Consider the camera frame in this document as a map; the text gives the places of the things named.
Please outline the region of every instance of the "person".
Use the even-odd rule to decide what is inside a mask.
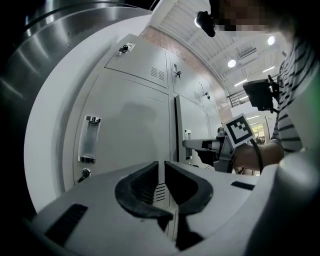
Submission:
[[[255,142],[256,142],[258,145],[261,145],[261,144],[262,144],[262,140],[260,139],[260,137],[256,137]]]
[[[280,32],[289,45],[290,51],[279,68],[279,113],[273,135],[268,144],[259,145],[263,166],[277,164],[285,155],[298,152],[303,147],[286,109],[320,75],[319,46],[314,37],[318,24],[314,18],[316,12],[308,1],[302,4],[292,4],[288,0],[209,2],[211,13],[218,15],[213,17],[215,22],[224,30]],[[202,162],[213,165],[212,155],[200,153],[199,157]],[[257,153],[247,143],[235,150],[233,163],[234,168],[260,169]]]

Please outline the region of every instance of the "cabinet door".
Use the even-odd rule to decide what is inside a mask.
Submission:
[[[177,129],[178,129],[178,150],[179,162],[196,165],[200,168],[208,168],[209,165],[203,164],[195,150],[192,150],[192,159],[187,159],[186,149],[182,145],[185,140],[186,131],[190,131],[190,139],[209,139],[209,129],[207,124],[207,114],[204,109],[194,104],[192,101],[181,97],[176,97]]]
[[[207,114],[209,121],[209,129],[211,138],[215,138],[218,135],[218,128],[222,126],[221,120],[218,114]]]
[[[75,180],[81,177],[83,168],[97,175],[170,160],[169,96],[123,79],[121,73],[112,73],[105,70],[98,76],[84,104],[74,144]],[[85,116],[101,118],[95,163],[78,161]]]
[[[173,91],[203,107],[202,92],[197,82],[197,73],[181,59],[170,54]]]
[[[201,76],[198,76],[198,84],[200,86],[204,108],[211,113],[217,113],[217,104],[210,84]]]
[[[127,53],[117,51],[105,68],[168,88],[166,50],[139,37],[133,37],[130,42],[134,44],[132,50]]]

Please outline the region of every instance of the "ceiling light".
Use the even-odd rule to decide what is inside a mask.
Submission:
[[[257,117],[260,117],[260,115],[255,115],[253,117],[249,117],[249,118],[247,118],[247,120],[252,119],[252,118],[257,118]]]
[[[201,26],[197,23],[197,17],[195,17],[195,19],[194,19],[194,24],[195,24],[198,28],[201,28]]]
[[[272,66],[272,67],[270,67],[270,68],[268,68],[268,69],[264,70],[262,73],[267,72],[267,71],[269,71],[269,70],[272,70],[272,69],[274,69],[274,68],[275,68],[275,66]]]
[[[228,67],[233,68],[236,64],[237,64],[237,62],[234,59],[232,59],[228,62]]]
[[[234,86],[241,85],[241,84],[243,84],[243,83],[246,82],[246,81],[248,81],[248,79],[245,79],[245,80],[243,80],[243,81],[241,81],[241,82],[238,82],[238,83],[236,83]]]
[[[241,100],[243,100],[243,99],[245,99],[245,98],[248,98],[249,96],[245,96],[245,97],[243,97],[243,98],[240,98],[239,99],[239,101],[241,101]]]
[[[272,46],[275,43],[276,39],[275,37],[272,35],[268,38],[268,45]]]

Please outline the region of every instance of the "railing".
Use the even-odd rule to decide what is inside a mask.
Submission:
[[[234,94],[231,94],[227,96],[227,98],[229,98],[232,108],[249,101],[249,97],[245,90],[241,90]]]

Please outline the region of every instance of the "striped shirt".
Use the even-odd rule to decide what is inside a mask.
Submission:
[[[296,38],[290,55],[280,66],[279,113],[270,141],[281,144],[285,155],[298,152],[303,147],[286,108],[308,87],[315,74],[319,74],[319,61],[315,51],[306,40]]]

